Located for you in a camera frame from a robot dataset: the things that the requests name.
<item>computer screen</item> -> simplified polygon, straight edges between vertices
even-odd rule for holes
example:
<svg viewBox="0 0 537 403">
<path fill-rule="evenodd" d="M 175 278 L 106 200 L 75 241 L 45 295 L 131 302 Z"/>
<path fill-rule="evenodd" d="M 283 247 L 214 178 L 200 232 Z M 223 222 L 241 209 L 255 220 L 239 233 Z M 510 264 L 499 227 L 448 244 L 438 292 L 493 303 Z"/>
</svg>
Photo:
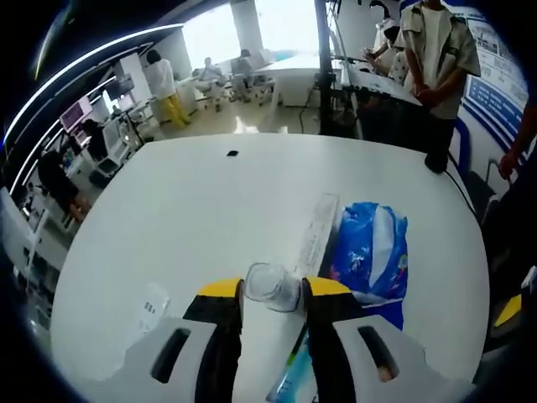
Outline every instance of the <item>computer screen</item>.
<svg viewBox="0 0 537 403">
<path fill-rule="evenodd" d="M 110 99 L 118 99 L 121 95 L 126 94 L 134 88 L 133 78 L 130 74 L 117 77 L 116 80 L 109 82 L 105 89 Z"/>
<path fill-rule="evenodd" d="M 69 133 L 91 110 L 90 100 L 83 97 L 60 116 L 61 125 Z"/>
</svg>

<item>dark pants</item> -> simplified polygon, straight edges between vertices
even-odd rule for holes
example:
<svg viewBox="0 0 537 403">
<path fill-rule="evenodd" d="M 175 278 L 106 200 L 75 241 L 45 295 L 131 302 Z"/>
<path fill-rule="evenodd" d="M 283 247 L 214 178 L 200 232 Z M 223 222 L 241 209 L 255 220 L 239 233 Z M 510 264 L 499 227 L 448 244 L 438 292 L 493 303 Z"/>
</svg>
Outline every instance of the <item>dark pants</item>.
<svg viewBox="0 0 537 403">
<path fill-rule="evenodd" d="M 507 261 L 490 273 L 493 304 L 518 294 L 529 269 L 537 264 L 536 228 L 537 151 L 482 226 L 489 265 L 495 257 L 509 251 Z"/>
</svg>

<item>plastic cup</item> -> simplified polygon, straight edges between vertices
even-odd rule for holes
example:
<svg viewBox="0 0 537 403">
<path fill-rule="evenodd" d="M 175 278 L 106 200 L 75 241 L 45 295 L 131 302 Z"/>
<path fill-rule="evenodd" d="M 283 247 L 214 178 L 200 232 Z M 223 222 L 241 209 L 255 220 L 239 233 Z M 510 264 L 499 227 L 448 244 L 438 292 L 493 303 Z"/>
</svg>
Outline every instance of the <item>plastic cup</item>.
<svg viewBox="0 0 537 403">
<path fill-rule="evenodd" d="M 253 301 L 264 302 L 273 311 L 292 312 L 298 306 L 300 285 L 301 281 L 284 266 L 256 263 L 248 270 L 245 295 Z"/>
</svg>

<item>person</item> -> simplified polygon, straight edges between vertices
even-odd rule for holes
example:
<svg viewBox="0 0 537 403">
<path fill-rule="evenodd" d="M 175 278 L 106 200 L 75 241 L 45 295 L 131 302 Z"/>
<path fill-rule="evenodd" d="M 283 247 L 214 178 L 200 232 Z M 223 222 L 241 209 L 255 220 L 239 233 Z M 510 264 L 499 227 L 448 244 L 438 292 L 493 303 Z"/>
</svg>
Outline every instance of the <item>person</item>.
<svg viewBox="0 0 537 403">
<path fill-rule="evenodd" d="M 205 67 L 198 76 L 196 88 L 204 94 L 211 97 L 215 102 L 217 112 L 222 110 L 220 100 L 223 95 L 223 87 L 226 84 L 226 78 L 222 74 L 220 67 L 212 64 L 210 57 L 205 58 Z"/>
<path fill-rule="evenodd" d="M 69 212 L 78 222 L 83 222 L 90 211 L 90 203 L 81 196 L 79 189 L 65 174 L 57 151 L 49 151 L 41 156 L 37 171 L 41 185 L 49 191 L 60 207 Z"/>
<path fill-rule="evenodd" d="M 502 158 L 500 175 L 508 179 L 519 158 L 537 134 L 537 85 L 529 82 L 529 99 L 513 146 Z M 537 265 L 534 229 L 537 227 L 537 149 L 519 170 L 519 176 L 500 202 L 486 216 L 482 226 L 483 242 L 491 268 L 491 302 L 520 292 L 520 285 L 531 267 Z M 509 251 L 504 264 L 492 270 L 495 258 Z"/>
<path fill-rule="evenodd" d="M 395 20 L 390 16 L 389 10 L 383 2 L 380 2 L 379 0 L 372 0 L 369 4 L 369 8 L 371 9 L 375 21 L 380 21 L 382 18 L 382 21 L 377 24 L 375 44 L 373 46 L 373 52 L 371 53 L 371 56 L 374 59 L 377 59 L 386 50 L 388 50 L 388 42 L 384 36 L 384 31 L 397 25 L 397 23 L 395 23 Z"/>
<path fill-rule="evenodd" d="M 404 87 L 430 111 L 408 132 L 408 146 L 426 152 L 426 165 L 440 174 L 447 167 L 467 75 L 481 75 L 472 33 L 440 0 L 424 0 L 402 12 L 395 46 L 405 49 L 409 64 Z"/>
<path fill-rule="evenodd" d="M 248 103 L 250 98 L 246 88 L 247 82 L 251 81 L 252 66 L 250 65 L 250 51 L 248 49 L 242 49 L 241 55 L 232 61 L 232 86 L 233 86 L 233 98 L 232 102 L 240 99 L 241 101 Z"/>
<path fill-rule="evenodd" d="M 386 77 L 392 70 L 395 56 L 399 53 L 398 48 L 394 46 L 395 40 L 399 36 L 399 27 L 390 27 L 384 30 L 383 35 L 387 41 L 386 43 L 388 44 L 388 49 L 376 59 L 373 58 L 372 55 L 366 55 L 366 59 L 373 69 L 375 69 L 375 72 L 377 72 L 380 76 Z"/>
<path fill-rule="evenodd" d="M 104 143 L 102 127 L 95 120 L 87 119 L 82 122 L 81 128 L 87 136 L 91 137 L 90 144 L 87 147 L 91 157 L 95 161 L 104 160 L 108 156 L 108 151 Z"/>
<path fill-rule="evenodd" d="M 190 124 L 190 118 L 181 106 L 175 90 L 174 72 L 169 60 L 163 59 L 155 49 L 148 52 L 146 59 L 149 63 L 146 70 L 149 88 L 159 100 L 164 114 L 178 128 Z"/>
</svg>

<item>ceiling light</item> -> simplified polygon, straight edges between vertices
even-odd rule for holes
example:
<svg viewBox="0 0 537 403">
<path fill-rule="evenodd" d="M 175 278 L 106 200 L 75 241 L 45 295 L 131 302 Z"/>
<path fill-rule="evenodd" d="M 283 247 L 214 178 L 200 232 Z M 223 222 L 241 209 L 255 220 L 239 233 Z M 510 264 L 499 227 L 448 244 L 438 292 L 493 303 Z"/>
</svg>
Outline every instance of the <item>ceiling light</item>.
<svg viewBox="0 0 537 403">
<path fill-rule="evenodd" d="M 150 29 L 145 29 L 143 31 L 135 32 L 133 34 L 125 35 L 122 38 L 115 39 L 111 42 L 108 42 L 107 44 L 103 44 L 99 46 L 98 48 L 95 48 L 94 50 L 86 53 L 85 55 L 82 55 L 76 60 L 73 60 L 70 64 L 66 65 L 63 69 L 58 71 L 56 74 L 54 74 L 43 86 L 41 86 L 31 97 L 30 99 L 24 104 L 24 106 L 18 111 L 18 113 L 15 115 L 15 118 L 13 121 L 9 124 L 8 130 L 6 131 L 6 134 L 3 138 L 2 144 L 6 144 L 6 140 L 9 137 L 9 134 L 13 131 L 13 128 L 18 123 L 20 118 L 23 116 L 23 114 L 28 110 L 30 105 L 34 103 L 34 101 L 47 89 L 49 88 L 54 82 L 56 82 L 60 77 L 62 77 L 67 71 L 75 67 L 76 65 L 80 64 L 82 61 L 92 57 L 93 55 L 96 55 L 97 53 L 101 52 L 104 49 L 107 49 L 111 46 L 114 46 L 115 44 L 119 44 L 125 40 L 129 40 L 132 38 L 136 38 L 137 36 L 145 35 L 145 34 L 151 34 L 152 32 L 161 31 L 163 29 L 172 29 L 172 28 L 179 28 L 182 27 L 183 24 L 170 24 L 170 25 L 163 25 L 161 27 L 153 27 Z"/>
</svg>

